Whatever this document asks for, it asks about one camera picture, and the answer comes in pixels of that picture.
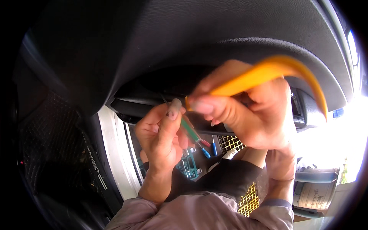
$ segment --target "black floor mat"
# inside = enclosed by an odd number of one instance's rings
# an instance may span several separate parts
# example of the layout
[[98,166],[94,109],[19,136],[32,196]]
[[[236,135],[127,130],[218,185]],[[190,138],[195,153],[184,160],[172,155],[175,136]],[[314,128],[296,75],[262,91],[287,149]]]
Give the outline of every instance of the black floor mat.
[[20,125],[25,177],[34,194],[64,193],[90,186],[88,154],[78,114],[49,92],[46,100]]

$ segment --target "orange trim removal tool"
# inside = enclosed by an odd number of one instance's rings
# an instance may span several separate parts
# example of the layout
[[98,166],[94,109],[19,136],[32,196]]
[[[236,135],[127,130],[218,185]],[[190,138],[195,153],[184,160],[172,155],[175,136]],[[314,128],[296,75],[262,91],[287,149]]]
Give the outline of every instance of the orange trim removal tool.
[[[293,76],[305,80],[311,87],[317,106],[327,121],[327,103],[316,77],[303,63],[289,56],[276,55],[266,58],[239,77],[213,89],[210,95],[233,96],[281,76]],[[192,111],[187,98],[185,98],[185,104],[187,110]]]

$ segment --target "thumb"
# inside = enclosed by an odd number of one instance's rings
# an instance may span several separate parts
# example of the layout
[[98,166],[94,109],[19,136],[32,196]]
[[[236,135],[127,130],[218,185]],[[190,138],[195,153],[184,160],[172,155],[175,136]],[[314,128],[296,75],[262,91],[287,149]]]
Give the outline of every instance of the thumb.
[[237,136],[259,130],[262,122],[245,105],[232,97],[204,95],[190,104],[191,108],[227,124]]
[[181,122],[181,101],[175,98],[167,109],[166,115],[160,121],[158,130],[158,142],[170,143],[176,136],[176,132],[180,128]]

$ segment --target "black shorts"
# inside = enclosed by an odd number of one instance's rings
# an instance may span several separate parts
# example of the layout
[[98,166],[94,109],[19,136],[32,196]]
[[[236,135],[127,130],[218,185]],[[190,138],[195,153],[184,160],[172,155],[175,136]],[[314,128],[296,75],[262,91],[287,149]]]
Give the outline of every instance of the black shorts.
[[[143,164],[148,170],[149,163]],[[220,163],[197,181],[184,176],[176,167],[173,170],[171,191],[165,202],[170,202],[180,195],[200,191],[226,193],[236,200],[244,196],[249,186],[255,181],[262,169],[243,160],[221,159]]]

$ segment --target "blue screwdriver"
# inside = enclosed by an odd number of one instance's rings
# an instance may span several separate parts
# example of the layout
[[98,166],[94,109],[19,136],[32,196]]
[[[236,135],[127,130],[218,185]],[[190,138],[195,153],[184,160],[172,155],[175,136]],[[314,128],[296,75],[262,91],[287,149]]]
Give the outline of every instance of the blue screwdriver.
[[205,150],[205,149],[202,147],[202,145],[201,145],[200,143],[197,143],[197,144],[199,144],[199,146],[200,146],[200,148],[202,149],[202,152],[204,153],[204,155],[205,155],[208,159],[210,159],[210,158],[211,158],[211,155],[207,152],[207,150]]
[[215,139],[213,138],[213,135],[212,135],[212,147],[213,147],[213,155],[217,156],[216,143],[215,143]]

